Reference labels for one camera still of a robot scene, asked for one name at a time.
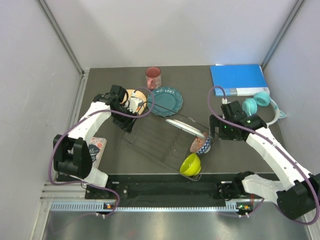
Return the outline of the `beige floral plate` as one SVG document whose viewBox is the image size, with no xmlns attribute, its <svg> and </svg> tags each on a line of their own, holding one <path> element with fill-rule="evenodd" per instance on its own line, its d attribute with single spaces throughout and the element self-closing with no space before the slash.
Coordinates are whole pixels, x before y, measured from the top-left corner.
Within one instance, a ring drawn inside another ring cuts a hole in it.
<svg viewBox="0 0 320 240">
<path fill-rule="evenodd" d="M 127 89 L 126 90 L 126 94 L 124 95 L 124 98 L 123 98 L 123 101 L 122 101 L 122 104 L 127 108 L 128 106 L 128 103 L 129 103 L 129 97 L 132 93 L 134 89 Z M 142 109 L 139 111 L 139 115 L 141 115 L 143 113 L 143 111 L 145 110 L 145 108 L 147 107 L 147 98 L 146 96 L 141 92 L 139 91 L 139 97 L 143 97 L 143 100 L 144 100 L 144 104 L 142 106 Z"/>
</svg>

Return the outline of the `red blue patterned bowl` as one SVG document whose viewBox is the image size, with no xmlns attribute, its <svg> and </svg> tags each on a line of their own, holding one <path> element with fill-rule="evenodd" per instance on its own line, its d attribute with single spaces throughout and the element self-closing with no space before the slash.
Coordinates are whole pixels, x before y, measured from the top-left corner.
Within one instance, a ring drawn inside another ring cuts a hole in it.
<svg viewBox="0 0 320 240">
<path fill-rule="evenodd" d="M 190 146 L 190 152 L 197 155 L 206 154 L 211 149 L 211 140 L 209 137 L 206 139 L 201 137 L 196 137 Z"/>
</svg>

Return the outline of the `white watermelon plate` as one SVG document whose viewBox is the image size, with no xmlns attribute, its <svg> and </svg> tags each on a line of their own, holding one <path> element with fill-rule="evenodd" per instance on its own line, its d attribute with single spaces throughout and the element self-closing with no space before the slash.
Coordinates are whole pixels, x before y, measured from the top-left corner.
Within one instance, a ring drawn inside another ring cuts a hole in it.
<svg viewBox="0 0 320 240">
<path fill-rule="evenodd" d="M 176 119 L 166 119 L 165 120 L 170 125 L 183 130 L 186 133 L 189 133 L 191 135 L 194 135 L 196 137 L 199 137 L 201 139 L 206 139 L 207 137 L 197 128 L 192 127 L 191 125 L 188 125 L 182 121 L 176 120 Z"/>
</svg>

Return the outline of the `black wire dish rack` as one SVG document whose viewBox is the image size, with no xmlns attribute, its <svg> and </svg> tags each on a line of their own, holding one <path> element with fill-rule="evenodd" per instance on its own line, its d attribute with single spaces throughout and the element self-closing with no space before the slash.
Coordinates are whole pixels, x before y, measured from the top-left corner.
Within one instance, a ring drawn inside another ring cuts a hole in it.
<svg viewBox="0 0 320 240">
<path fill-rule="evenodd" d="M 196 134 L 183 131 L 169 123 L 178 120 L 209 135 L 209 123 L 190 114 L 176 113 L 171 116 L 148 116 L 135 121 L 130 133 L 121 136 L 119 159 L 125 173 L 178 174 L 184 160 L 191 154 L 190 148 Z"/>
</svg>

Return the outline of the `teal scalloped plate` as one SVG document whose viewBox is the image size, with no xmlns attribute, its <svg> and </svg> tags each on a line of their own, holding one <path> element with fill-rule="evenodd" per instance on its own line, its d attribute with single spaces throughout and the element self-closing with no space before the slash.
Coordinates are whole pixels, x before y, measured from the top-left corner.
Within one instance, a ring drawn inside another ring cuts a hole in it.
<svg viewBox="0 0 320 240">
<path fill-rule="evenodd" d="M 182 108 L 183 96 L 176 88 L 163 86 L 152 90 L 152 93 L 154 106 L 151 112 L 156 116 L 172 116 Z"/>
</svg>

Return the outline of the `lime green bowl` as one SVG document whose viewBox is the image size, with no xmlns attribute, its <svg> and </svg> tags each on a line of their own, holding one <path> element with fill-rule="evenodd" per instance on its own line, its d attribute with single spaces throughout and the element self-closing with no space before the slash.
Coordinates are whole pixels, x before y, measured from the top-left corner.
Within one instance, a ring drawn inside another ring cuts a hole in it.
<svg viewBox="0 0 320 240">
<path fill-rule="evenodd" d="M 182 163 L 179 173 L 191 177 L 200 173 L 202 169 L 201 160 L 196 153 L 190 154 Z"/>
</svg>

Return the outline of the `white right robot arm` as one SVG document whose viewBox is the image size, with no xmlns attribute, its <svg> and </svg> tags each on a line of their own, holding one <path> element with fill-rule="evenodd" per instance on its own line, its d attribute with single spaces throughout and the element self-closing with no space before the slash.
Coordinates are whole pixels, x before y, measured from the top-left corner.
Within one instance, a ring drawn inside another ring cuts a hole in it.
<svg viewBox="0 0 320 240">
<path fill-rule="evenodd" d="M 213 112 L 210 129 L 218 128 L 223 140 L 244 141 L 253 148 L 276 174 L 278 181 L 268 180 L 252 171 L 238 173 L 232 180 L 234 194 L 245 198 L 257 195 L 275 204 L 288 219 L 296 221 L 315 211 L 313 225 L 320 217 L 320 176 L 302 167 L 276 140 L 267 123 L 258 115 L 247 116 L 239 101 L 222 99 L 222 115 Z"/>
</svg>

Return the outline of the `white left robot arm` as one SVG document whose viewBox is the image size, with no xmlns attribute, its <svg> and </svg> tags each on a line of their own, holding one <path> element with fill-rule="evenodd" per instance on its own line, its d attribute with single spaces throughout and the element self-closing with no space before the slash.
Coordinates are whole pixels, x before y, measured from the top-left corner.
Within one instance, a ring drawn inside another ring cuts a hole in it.
<svg viewBox="0 0 320 240">
<path fill-rule="evenodd" d="M 68 133 L 57 135 L 53 140 L 53 168 L 56 172 L 71 176 L 96 186 L 102 198 L 109 198 L 114 191 L 109 176 L 93 164 L 89 144 L 101 125 L 112 122 L 126 132 L 132 130 L 144 100 L 131 95 L 119 85 L 113 85 L 105 94 L 94 97 L 84 116 Z"/>
</svg>

